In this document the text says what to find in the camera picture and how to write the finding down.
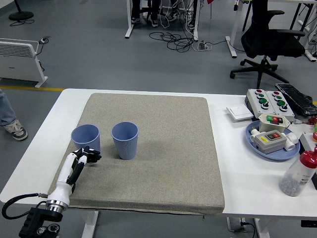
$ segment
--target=gray felt mat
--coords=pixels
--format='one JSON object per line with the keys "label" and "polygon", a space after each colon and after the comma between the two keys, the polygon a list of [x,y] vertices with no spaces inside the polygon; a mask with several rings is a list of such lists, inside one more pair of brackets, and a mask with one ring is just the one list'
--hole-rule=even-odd
{"label": "gray felt mat", "polygon": [[[120,121],[139,127],[137,155],[119,158],[111,128]],[[100,129],[102,158],[86,165],[70,207],[174,214],[219,214],[224,197],[205,98],[101,94],[89,98],[78,125]],[[51,193],[70,141],[51,185]]]}

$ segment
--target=blue tray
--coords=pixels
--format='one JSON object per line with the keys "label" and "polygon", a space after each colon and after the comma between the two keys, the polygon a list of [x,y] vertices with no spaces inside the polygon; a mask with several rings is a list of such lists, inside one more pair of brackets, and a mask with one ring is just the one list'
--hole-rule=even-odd
{"label": "blue tray", "polygon": [[[251,133],[249,132],[249,129],[251,127],[255,127],[255,128],[258,128],[259,127],[259,124],[260,124],[260,121],[254,121],[252,122],[250,125],[247,126],[246,128],[246,131],[245,131],[245,134],[246,134],[246,139],[248,141],[248,144],[251,146],[251,148],[257,152],[258,154],[266,157],[266,158],[269,158],[269,159],[272,159],[272,160],[288,160],[288,159],[291,159],[293,158],[300,150],[300,143],[297,143],[295,145],[295,148],[290,150],[290,151],[286,151],[284,149],[281,149],[281,150],[277,150],[277,151],[274,151],[274,152],[271,152],[271,153],[268,153],[268,154],[264,154],[262,153],[261,151],[257,150],[252,144],[252,141],[250,139],[250,136],[251,136]],[[291,130],[288,129],[288,128],[285,128],[284,130],[284,133],[287,135],[288,133],[291,133]]]}

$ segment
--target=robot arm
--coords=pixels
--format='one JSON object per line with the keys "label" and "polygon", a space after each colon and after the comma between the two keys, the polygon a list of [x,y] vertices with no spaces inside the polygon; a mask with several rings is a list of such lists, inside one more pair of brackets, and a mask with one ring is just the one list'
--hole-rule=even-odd
{"label": "robot arm", "polygon": [[75,183],[86,163],[95,163],[100,152],[89,146],[70,153],[59,173],[56,189],[49,195],[46,206],[48,210],[62,213],[69,205],[69,196],[73,193]]}
{"label": "robot arm", "polygon": [[[101,158],[100,152],[90,149],[89,146],[81,148],[70,153],[63,164],[59,173],[56,189],[47,197],[46,194],[25,194],[10,199],[2,208],[2,215],[6,219],[17,219],[28,215],[24,225],[19,233],[21,238],[55,238],[59,232],[58,224],[51,224],[44,227],[44,221],[60,222],[62,220],[62,212],[69,206],[69,196],[75,189],[75,183],[80,176],[86,163],[95,163]],[[47,197],[46,209],[32,207],[30,211],[16,217],[9,217],[6,214],[7,208],[14,202],[30,196]]]}

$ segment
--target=yellow floor line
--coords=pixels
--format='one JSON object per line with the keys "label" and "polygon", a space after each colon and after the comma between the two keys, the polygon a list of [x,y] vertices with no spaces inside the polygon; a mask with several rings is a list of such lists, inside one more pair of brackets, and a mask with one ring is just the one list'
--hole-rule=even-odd
{"label": "yellow floor line", "polygon": [[64,90],[64,88],[35,88],[35,87],[7,86],[7,85],[0,85],[0,88],[22,89],[22,90],[40,90],[40,91],[57,91],[57,92],[61,92]]}

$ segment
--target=gray floor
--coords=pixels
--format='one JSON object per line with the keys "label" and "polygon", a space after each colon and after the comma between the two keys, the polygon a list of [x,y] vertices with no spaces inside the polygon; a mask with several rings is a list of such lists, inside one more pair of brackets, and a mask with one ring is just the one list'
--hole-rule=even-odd
{"label": "gray floor", "polygon": [[[204,4],[199,22],[200,41],[216,43],[230,35],[235,16],[233,2],[215,0],[212,19],[210,6]],[[178,21],[172,22],[167,29],[162,26],[154,29],[142,20],[130,39],[125,39],[125,0],[19,0],[19,3],[22,10],[34,13],[35,22],[10,27],[12,21],[8,15],[16,12],[11,3],[0,10],[0,37],[34,41],[50,37],[50,42],[38,56],[45,68],[44,75],[49,77],[42,87],[245,95],[249,88],[256,86],[256,73],[229,78],[230,70],[240,67],[239,62],[245,54],[237,52],[238,58],[232,59],[225,43],[214,45],[209,52],[190,49],[178,53],[169,50],[166,43],[149,37],[154,31],[184,36]],[[270,9],[286,12],[284,16],[277,16],[272,26],[289,28],[296,6],[293,3],[270,3]],[[235,47],[242,49],[239,40]],[[297,59],[280,57],[277,64],[279,74],[317,101],[316,63],[304,56]],[[274,90],[275,83],[278,81],[265,75],[261,87]],[[1,80],[0,88],[1,85],[33,87],[35,83]],[[0,130],[0,189],[5,186],[60,95],[56,91],[12,88],[6,88],[4,92],[27,128],[29,138],[18,142],[4,129]],[[17,215],[25,210],[28,208],[14,207],[10,214]],[[8,221],[0,217],[1,237],[17,237],[23,222],[23,218]],[[63,237],[80,237],[83,225],[78,211],[67,210],[61,222],[61,234]],[[229,232],[224,217],[207,216],[203,219],[202,216],[104,211],[98,219],[94,237],[251,238],[252,228],[249,230],[244,234]],[[280,220],[270,235],[271,238],[316,237],[316,231],[301,228],[300,221]]]}

